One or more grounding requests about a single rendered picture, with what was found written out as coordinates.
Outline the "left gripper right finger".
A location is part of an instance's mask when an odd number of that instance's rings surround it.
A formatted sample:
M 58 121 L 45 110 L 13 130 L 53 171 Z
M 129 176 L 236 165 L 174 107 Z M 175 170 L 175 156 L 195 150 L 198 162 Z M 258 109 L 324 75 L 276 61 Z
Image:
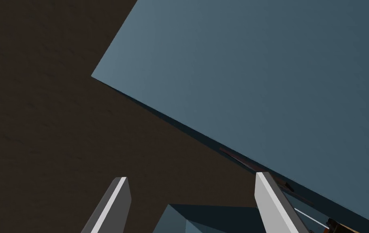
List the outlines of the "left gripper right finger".
M 268 172 L 256 172 L 254 198 L 266 233 L 309 233 Z

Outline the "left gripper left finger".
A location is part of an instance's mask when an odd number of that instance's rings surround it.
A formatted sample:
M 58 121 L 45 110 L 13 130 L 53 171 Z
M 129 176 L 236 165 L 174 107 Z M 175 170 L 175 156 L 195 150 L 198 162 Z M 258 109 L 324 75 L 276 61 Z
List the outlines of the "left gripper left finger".
M 123 233 L 130 205 L 128 178 L 115 178 L 81 233 Z

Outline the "blue-grey table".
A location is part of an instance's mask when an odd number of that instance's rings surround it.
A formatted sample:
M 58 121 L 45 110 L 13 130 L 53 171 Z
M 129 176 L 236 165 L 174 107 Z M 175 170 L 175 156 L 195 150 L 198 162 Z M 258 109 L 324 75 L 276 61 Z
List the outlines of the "blue-grey table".
M 137 0 L 92 76 L 369 219 L 369 0 Z

